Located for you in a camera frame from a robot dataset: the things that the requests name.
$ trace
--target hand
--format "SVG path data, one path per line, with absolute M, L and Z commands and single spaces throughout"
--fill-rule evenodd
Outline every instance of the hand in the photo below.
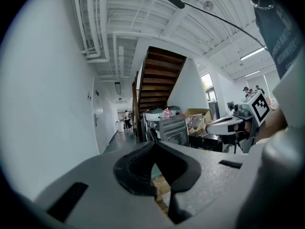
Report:
M 252 126 L 252 123 L 250 121 L 246 121 L 244 123 L 244 131 L 247 132 L 247 133 L 250 133 L 251 132 L 251 126 Z M 233 129 L 235 131 L 237 131 L 238 130 L 238 125 L 234 125 Z

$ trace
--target ceiling beam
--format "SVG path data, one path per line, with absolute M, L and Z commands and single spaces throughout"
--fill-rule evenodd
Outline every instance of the ceiling beam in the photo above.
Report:
M 164 31 L 162 32 L 162 36 L 170 37 L 172 33 L 177 29 L 177 27 L 184 20 L 185 16 L 189 12 L 190 7 L 185 7 L 184 9 L 177 9 L 176 12 L 171 17 L 170 21 L 167 23 Z
M 248 33 L 251 33 L 253 31 L 257 30 L 257 25 L 256 25 L 255 22 L 252 22 L 250 25 L 246 26 L 244 28 L 244 30 L 246 32 L 248 32 Z M 242 39 L 245 36 L 247 36 L 245 33 L 243 33 L 242 31 L 238 31 L 233 36 L 231 36 L 230 38 L 228 38 L 227 40 L 223 41 L 222 43 L 220 43 L 219 45 L 214 47 L 212 50 L 207 52 L 204 56 L 209 59 L 212 56 L 214 56 L 215 54 L 217 54 L 217 53 L 225 50 L 226 48 L 232 46 L 232 43 Z

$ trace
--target fluorescent light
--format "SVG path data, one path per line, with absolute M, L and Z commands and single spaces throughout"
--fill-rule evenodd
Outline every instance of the fluorescent light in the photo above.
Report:
M 249 76 L 249 75 L 252 75 L 252 74 L 255 74 L 255 73 L 258 73 L 258 72 L 260 72 L 260 71 L 255 71 L 255 72 L 253 72 L 253 73 L 251 73 L 251 74 L 245 75 L 245 77 L 247 77 L 247 76 Z
M 118 95 L 121 95 L 121 94 L 122 94 L 121 83 L 116 82 L 116 83 L 114 83 L 114 85 L 115 85 L 116 93 L 117 93 Z
M 266 49 L 265 47 L 261 47 L 261 48 L 255 50 L 254 52 L 251 52 L 251 53 L 245 55 L 244 57 L 240 58 L 240 60 L 242 61 L 244 59 L 247 59 L 247 58 L 253 56 L 254 54 L 257 54 L 258 52 L 261 52 L 262 50 L 265 50 L 265 49 Z

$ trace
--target person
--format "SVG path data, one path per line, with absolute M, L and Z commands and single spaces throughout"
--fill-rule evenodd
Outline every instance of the person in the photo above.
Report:
M 251 0 L 251 3 L 254 6 L 256 25 L 281 79 L 304 45 L 302 32 L 288 9 L 278 0 Z M 286 127 L 287 122 L 279 107 L 261 125 L 256 141 L 271 137 Z M 250 122 L 245 122 L 244 130 L 251 131 Z
M 248 87 L 244 87 L 243 91 L 246 93 L 246 97 L 250 95 L 250 92 L 249 92 L 249 88 Z
M 129 112 L 128 112 L 127 110 L 125 110 L 124 119 L 125 119 L 125 126 L 126 126 L 126 129 L 130 129 L 130 128 L 131 128 L 130 117 L 129 117 Z
M 265 95 L 264 90 L 263 90 L 262 88 L 259 88 L 259 87 L 258 87 L 258 85 L 256 85 L 256 86 L 255 86 L 255 88 L 256 88 L 257 90 L 261 90 L 261 91 L 262 91 L 262 93 Z

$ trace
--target ceiling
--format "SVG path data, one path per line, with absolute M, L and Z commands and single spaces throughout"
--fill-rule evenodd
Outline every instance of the ceiling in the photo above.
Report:
M 91 48 L 93 40 L 88 20 L 87 0 L 80 1 L 86 40 Z M 204 2 L 208 0 L 185 1 L 203 8 Z M 211 13 L 243 28 L 264 44 L 255 24 L 254 9 L 250 0 L 209 1 L 213 3 Z M 112 40 L 115 31 L 149 33 L 164 36 L 173 41 L 189 43 L 199 50 L 202 57 L 210 60 L 214 67 L 218 67 L 231 80 L 238 80 L 246 74 L 263 68 L 274 67 L 269 52 L 265 50 L 240 61 L 241 57 L 258 49 L 260 45 L 235 27 L 194 8 L 186 6 L 181 10 L 167 0 L 107 0 L 107 7 L 107 41 L 110 61 L 94 63 L 93 66 L 101 81 L 108 81 L 107 84 L 113 84 L 113 87 L 113 82 L 117 80 Z M 133 75 L 141 66 L 140 63 L 133 65 L 137 41 L 137 37 L 117 35 L 117 52 L 119 52 L 119 46 L 124 47 L 123 73 L 118 67 L 119 81 L 125 91 L 121 98 L 123 101 L 128 101 L 126 106 L 130 107 Z M 115 93 L 113 97 L 116 100 L 119 98 Z

